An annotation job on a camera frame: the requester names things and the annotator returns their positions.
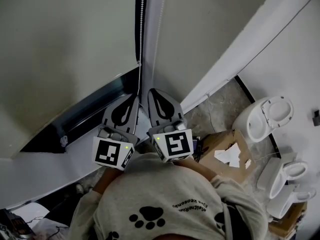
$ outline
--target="toilet bowl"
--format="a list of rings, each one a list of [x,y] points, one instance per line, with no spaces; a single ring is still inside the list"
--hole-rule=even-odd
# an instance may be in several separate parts
[[[236,118],[232,129],[239,129],[247,143],[256,143],[289,123],[293,115],[294,107],[288,98],[265,97],[248,106]]]
[[[281,219],[293,203],[306,202],[316,194],[316,189],[308,185],[285,185],[280,193],[270,200],[266,210],[271,216]]]
[[[284,158],[272,157],[263,169],[256,186],[265,191],[270,199],[274,199],[280,193],[286,181],[297,180],[307,173],[308,164],[295,161],[296,155],[291,153],[284,154]]]

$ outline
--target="toilet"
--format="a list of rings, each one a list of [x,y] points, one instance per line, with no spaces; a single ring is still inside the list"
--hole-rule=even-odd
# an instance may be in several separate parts
[[[266,211],[273,217],[281,219],[293,203],[302,203],[317,194],[314,187],[308,185],[285,185],[280,193],[266,206]]]
[[[265,191],[270,199],[274,199],[287,181],[303,177],[308,171],[308,164],[296,161],[297,153],[283,154],[282,158],[272,157],[263,169],[257,188]]]
[[[276,128],[290,122],[294,115],[292,102],[283,96],[265,97],[248,106],[234,121],[248,144],[262,141]]]

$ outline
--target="cardboard box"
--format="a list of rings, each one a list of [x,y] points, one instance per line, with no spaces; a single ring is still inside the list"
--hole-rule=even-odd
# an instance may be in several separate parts
[[[228,164],[223,163],[215,158],[216,150],[227,150],[229,146],[235,142],[238,143],[238,147],[241,151],[239,154],[239,168],[230,167]],[[206,151],[201,157],[199,164],[208,167],[218,175],[231,178],[239,184],[243,183],[256,167],[252,155],[248,149],[248,145],[239,130],[227,130],[209,135],[203,141],[202,150]],[[251,165],[246,169],[245,163],[249,159],[251,160]]]
[[[287,213],[278,222],[270,222],[269,230],[271,233],[286,238],[293,230],[299,217],[307,210],[307,202],[294,203]]]

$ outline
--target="floor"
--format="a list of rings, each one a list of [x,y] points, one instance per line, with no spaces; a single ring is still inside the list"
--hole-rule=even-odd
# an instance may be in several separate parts
[[[209,99],[185,115],[187,126],[192,129],[193,136],[200,136],[201,138],[207,134],[229,130],[237,116],[250,104],[246,94],[236,80],[233,79]],[[275,150],[269,138],[250,145],[249,149],[255,160],[256,168],[252,175],[244,182],[243,188],[248,194],[254,195],[265,207],[269,200],[263,191],[257,189],[257,179],[270,157],[275,156]],[[154,151],[149,140],[138,145],[136,150],[140,153]],[[81,179],[80,183],[83,184],[85,189],[88,189],[99,180],[103,171],[104,168],[98,169]],[[277,238],[268,233],[265,239],[271,240]]]

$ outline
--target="person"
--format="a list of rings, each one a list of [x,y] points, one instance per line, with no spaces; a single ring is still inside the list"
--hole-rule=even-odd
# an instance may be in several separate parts
[[[79,201],[69,240],[262,240],[260,204],[229,178],[192,158],[162,163],[156,153],[106,168]]]

